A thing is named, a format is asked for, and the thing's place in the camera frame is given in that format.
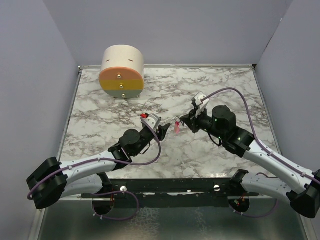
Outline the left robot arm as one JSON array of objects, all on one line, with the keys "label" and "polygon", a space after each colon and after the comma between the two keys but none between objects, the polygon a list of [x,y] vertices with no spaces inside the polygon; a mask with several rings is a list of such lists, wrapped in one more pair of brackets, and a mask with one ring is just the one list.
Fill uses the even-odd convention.
[{"label": "left robot arm", "polygon": [[132,158],[140,155],[142,150],[148,150],[152,141],[157,142],[160,150],[170,126],[168,123],[154,129],[143,121],[141,131],[127,130],[117,144],[95,156],[67,163],[59,162],[56,157],[46,159],[26,180],[27,199],[34,202],[36,209],[45,209],[60,200],[66,188],[76,181],[126,166],[147,166],[156,162],[159,155],[143,163],[133,162]]}]

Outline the pink keyring tag with ring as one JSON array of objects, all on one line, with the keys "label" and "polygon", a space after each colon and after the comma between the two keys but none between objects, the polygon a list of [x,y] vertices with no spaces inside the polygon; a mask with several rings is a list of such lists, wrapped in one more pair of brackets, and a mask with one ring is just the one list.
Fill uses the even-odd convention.
[{"label": "pink keyring tag with ring", "polygon": [[178,134],[180,132],[180,118],[176,116],[174,118],[175,124],[174,124],[174,132]]}]

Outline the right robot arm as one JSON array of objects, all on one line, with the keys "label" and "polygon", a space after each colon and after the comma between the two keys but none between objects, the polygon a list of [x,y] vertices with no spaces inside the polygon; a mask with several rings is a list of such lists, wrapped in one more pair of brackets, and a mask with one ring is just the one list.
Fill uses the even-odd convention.
[{"label": "right robot arm", "polygon": [[298,214],[313,219],[320,209],[320,172],[299,166],[274,152],[249,131],[236,125],[236,115],[225,105],[216,106],[212,115],[191,110],[180,119],[195,134],[202,130],[218,138],[231,154],[251,161],[275,177],[263,180],[253,173],[239,170],[229,189],[240,196],[244,192],[260,193],[283,200]]}]

